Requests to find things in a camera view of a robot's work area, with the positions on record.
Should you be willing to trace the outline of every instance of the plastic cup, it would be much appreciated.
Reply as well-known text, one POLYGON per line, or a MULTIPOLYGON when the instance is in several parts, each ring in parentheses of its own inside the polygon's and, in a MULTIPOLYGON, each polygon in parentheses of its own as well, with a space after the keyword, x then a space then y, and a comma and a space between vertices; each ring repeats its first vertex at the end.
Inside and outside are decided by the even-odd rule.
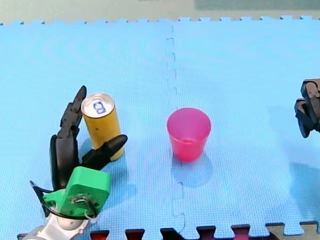
POLYGON ((204 151, 211 121, 202 111, 186 107, 172 113, 166 127, 173 154, 182 162, 191 162, 204 151))

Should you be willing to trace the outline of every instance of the aluminum can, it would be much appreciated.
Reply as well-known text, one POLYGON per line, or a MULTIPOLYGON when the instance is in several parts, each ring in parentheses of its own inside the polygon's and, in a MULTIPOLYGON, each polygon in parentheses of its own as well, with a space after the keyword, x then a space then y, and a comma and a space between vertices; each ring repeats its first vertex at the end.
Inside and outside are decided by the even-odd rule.
MULTIPOLYGON (((82 101, 81 112, 94 149, 121 134, 116 105, 109 95, 96 93, 86 97, 82 101)), ((122 147, 116 152, 111 161, 120 158, 124 150, 122 147)))

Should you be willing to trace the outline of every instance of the metal robot arm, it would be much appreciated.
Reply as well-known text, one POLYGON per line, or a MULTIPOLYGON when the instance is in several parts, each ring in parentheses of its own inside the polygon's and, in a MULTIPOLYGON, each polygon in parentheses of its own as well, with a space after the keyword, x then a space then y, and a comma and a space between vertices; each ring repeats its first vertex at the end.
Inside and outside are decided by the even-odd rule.
POLYGON ((53 190, 30 181, 42 205, 45 224, 29 234, 19 234, 18 240, 73 240, 97 217, 109 196, 111 178, 100 170, 111 162, 128 138, 123 134, 116 136, 100 148, 91 149, 79 161, 77 135, 82 119, 81 103, 86 95, 87 89, 82 86, 64 111, 60 131, 51 137, 53 190))

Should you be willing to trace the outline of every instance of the blue foam mat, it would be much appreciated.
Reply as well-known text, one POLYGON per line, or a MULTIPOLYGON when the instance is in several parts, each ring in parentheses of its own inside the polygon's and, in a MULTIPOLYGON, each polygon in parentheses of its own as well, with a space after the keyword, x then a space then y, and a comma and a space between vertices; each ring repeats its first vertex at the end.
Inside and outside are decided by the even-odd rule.
MULTIPOLYGON (((320 21, 11 24, 0 27, 0 178, 2 236, 14 239, 43 223, 33 180, 51 188, 49 141, 81 85, 114 97, 125 155, 104 171, 110 198, 90 231, 127 229, 161 239, 175 228, 317 221, 320 156, 317 134, 300 136, 294 103, 306 78, 318 78, 320 21), (172 158, 166 120, 180 107, 205 111, 213 123, 205 153, 182 165, 172 158)), ((80 154, 91 143, 84 122, 80 154)))
MULTIPOLYGON (((167 23, 8 25, 0 29, 3 102, 0 111, 1 232, 15 239, 44 221, 29 180, 51 189, 49 143, 78 89, 86 85, 113 96, 123 133, 124 156, 104 171, 112 175, 110 197, 90 231, 109 230, 125 239, 127 229, 181 230, 172 209, 172 163, 166 119, 167 23)), ((84 121, 80 155, 91 149, 84 121)), ((88 232, 83 239, 88 239, 88 232)))
POLYGON ((196 227, 215 226, 216 238, 232 238, 233 225, 318 221, 319 136, 304 139, 294 104, 302 81, 319 77, 320 21, 182 19, 174 24, 175 106, 192 106, 212 119, 202 159, 174 161, 183 184, 180 211, 186 239, 196 227))

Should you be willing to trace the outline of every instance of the green plastic mount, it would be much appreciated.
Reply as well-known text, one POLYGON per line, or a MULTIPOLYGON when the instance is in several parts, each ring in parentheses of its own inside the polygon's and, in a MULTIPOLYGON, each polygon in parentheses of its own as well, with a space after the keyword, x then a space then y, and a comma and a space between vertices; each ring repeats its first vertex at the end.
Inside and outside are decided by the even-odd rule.
POLYGON ((111 188, 111 176, 108 173, 87 167, 76 167, 65 189, 46 194, 43 199, 47 204, 55 203, 60 214, 84 217, 94 213, 85 202, 74 200, 85 198, 90 200, 96 211, 100 213, 106 203, 111 188))

